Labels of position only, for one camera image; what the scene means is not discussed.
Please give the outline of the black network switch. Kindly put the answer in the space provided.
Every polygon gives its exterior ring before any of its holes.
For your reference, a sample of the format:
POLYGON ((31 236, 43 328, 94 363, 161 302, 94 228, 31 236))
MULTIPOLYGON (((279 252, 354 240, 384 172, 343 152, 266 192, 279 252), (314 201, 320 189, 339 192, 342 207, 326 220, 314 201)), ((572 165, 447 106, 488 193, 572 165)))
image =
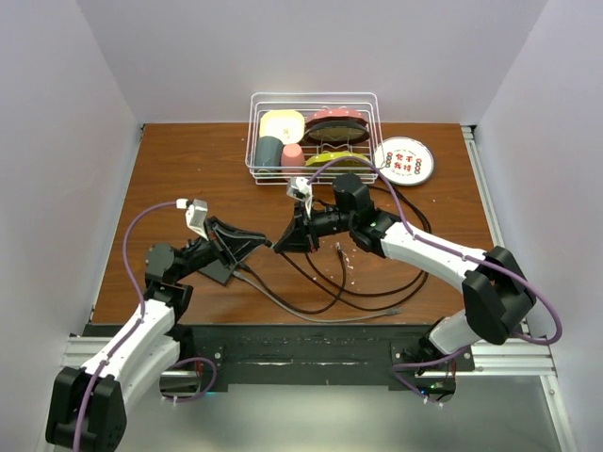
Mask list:
POLYGON ((236 265, 223 264, 220 261, 215 261, 198 270, 198 272, 206 278, 224 287, 226 287, 233 279, 235 271, 236 265))

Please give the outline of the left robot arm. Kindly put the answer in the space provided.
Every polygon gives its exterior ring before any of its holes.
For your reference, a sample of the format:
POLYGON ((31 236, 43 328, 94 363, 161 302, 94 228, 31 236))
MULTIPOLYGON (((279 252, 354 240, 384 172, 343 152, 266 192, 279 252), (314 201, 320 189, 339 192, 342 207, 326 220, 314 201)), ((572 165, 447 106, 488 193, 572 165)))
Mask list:
POLYGON ((166 243, 146 254, 145 286, 130 319, 95 355, 57 374, 45 440, 73 451, 114 451, 128 411, 169 367, 195 360, 189 328, 179 324, 192 288, 182 279, 219 262, 233 266, 267 245, 264 234, 235 228, 215 217, 194 227, 198 238, 177 249, 166 243))

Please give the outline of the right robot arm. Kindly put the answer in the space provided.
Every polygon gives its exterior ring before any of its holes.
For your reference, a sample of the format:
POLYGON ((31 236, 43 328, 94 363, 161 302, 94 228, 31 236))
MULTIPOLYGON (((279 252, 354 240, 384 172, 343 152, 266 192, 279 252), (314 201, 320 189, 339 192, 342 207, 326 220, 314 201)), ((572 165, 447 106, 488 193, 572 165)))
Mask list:
POLYGON ((317 210, 308 179, 291 178, 293 218, 274 249, 314 252, 323 236, 346 233, 359 249, 415 266, 457 289, 463 309, 438 320, 408 352, 409 360, 439 370, 453 353, 480 340, 502 345, 534 306, 536 298, 508 250, 471 249, 421 231, 376 207, 368 186, 351 173, 334 179, 333 192, 335 204, 317 210))

